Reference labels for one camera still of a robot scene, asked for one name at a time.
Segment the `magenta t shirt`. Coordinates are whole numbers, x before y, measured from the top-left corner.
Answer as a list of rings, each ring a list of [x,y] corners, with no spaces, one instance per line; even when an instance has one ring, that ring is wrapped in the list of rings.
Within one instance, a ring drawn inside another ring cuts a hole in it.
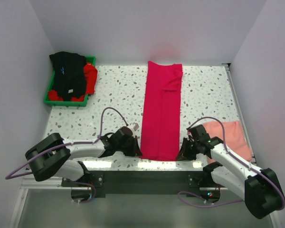
[[[148,62],[142,118],[143,159],[175,161],[180,145],[182,64]]]

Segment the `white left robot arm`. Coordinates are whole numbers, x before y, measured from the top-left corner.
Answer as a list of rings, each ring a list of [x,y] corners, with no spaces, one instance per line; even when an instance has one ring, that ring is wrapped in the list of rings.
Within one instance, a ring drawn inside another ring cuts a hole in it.
[[[140,157],[138,137],[134,126],[123,126],[115,133],[107,133],[96,142],[64,139],[59,133],[52,133],[25,153],[36,181],[51,177],[72,180],[77,186],[89,181],[87,168],[81,158],[103,158],[122,152],[127,157]]]

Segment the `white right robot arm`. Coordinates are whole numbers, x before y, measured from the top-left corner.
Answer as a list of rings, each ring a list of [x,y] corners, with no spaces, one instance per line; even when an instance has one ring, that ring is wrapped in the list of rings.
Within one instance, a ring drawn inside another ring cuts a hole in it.
[[[285,196],[276,173],[262,169],[236,154],[225,142],[225,136],[210,137],[203,125],[188,128],[179,158],[194,160],[198,154],[214,159],[199,178],[191,177],[198,186],[226,187],[238,195],[257,219],[285,208]]]

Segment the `folded peach t shirt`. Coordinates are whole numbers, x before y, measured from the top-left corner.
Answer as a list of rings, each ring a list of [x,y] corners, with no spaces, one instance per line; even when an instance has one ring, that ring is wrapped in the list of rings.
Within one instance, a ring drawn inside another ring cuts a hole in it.
[[[203,126],[211,138],[218,137],[223,139],[222,127],[217,121],[206,122]],[[240,121],[223,122],[223,126],[227,146],[243,159],[250,162],[252,160],[252,150],[245,140]]]

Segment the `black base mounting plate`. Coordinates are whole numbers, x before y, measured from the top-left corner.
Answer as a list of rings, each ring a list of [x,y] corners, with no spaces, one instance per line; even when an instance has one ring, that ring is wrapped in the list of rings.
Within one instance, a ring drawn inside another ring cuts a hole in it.
[[[79,182],[92,184],[97,198],[108,194],[176,195],[180,191],[205,196],[206,189],[219,189],[203,171],[90,171]]]

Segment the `red t shirt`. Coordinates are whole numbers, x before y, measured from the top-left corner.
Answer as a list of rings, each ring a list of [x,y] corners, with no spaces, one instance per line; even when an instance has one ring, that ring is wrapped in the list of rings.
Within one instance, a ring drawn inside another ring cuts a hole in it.
[[[71,97],[71,102],[83,102],[84,98],[87,95],[92,95],[95,93],[95,84],[97,80],[97,69],[89,62],[84,66],[84,74],[85,74],[85,79],[86,79],[86,92],[85,95],[82,95],[79,98],[76,97]],[[59,97],[57,94],[57,91],[55,90],[50,90],[47,93],[49,100],[50,101],[59,101],[62,102],[63,98]]]

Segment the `black t shirt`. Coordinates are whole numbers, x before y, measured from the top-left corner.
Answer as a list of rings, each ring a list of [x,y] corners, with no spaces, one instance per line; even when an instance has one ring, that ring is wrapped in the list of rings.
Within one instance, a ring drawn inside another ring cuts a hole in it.
[[[84,95],[86,57],[61,51],[50,55],[49,58],[55,71],[52,89],[57,91],[58,96],[64,101],[70,101],[72,97],[80,98]]]

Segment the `aluminium table frame rail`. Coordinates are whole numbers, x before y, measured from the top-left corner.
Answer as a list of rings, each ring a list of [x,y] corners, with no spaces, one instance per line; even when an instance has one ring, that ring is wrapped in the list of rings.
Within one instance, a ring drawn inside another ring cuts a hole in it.
[[[250,149],[252,149],[250,138],[248,136],[247,128],[246,128],[246,125],[245,125],[244,117],[243,117],[243,114],[242,114],[242,111],[241,111],[241,108],[240,108],[240,104],[239,104],[239,101],[238,101],[237,93],[236,93],[236,90],[235,90],[235,87],[234,87],[234,83],[233,83],[233,80],[232,80],[231,71],[230,71],[230,65],[231,65],[230,63],[222,64],[222,66],[225,68],[225,71],[226,71],[226,74],[227,74],[227,77],[228,77],[228,81],[229,81],[229,85],[230,85],[231,92],[232,92],[232,95],[233,95],[234,103],[235,103],[235,106],[236,106],[236,109],[237,109],[238,117],[239,117],[239,120],[240,120],[240,122],[242,124],[242,127],[243,127],[245,140],[246,140],[248,146],[250,147]],[[270,219],[271,219],[271,222],[272,222],[272,225],[273,225],[274,228],[282,228],[283,227],[282,224],[281,224],[281,221],[279,219],[279,216],[278,216],[278,214],[276,212],[273,212],[273,213],[270,214]]]

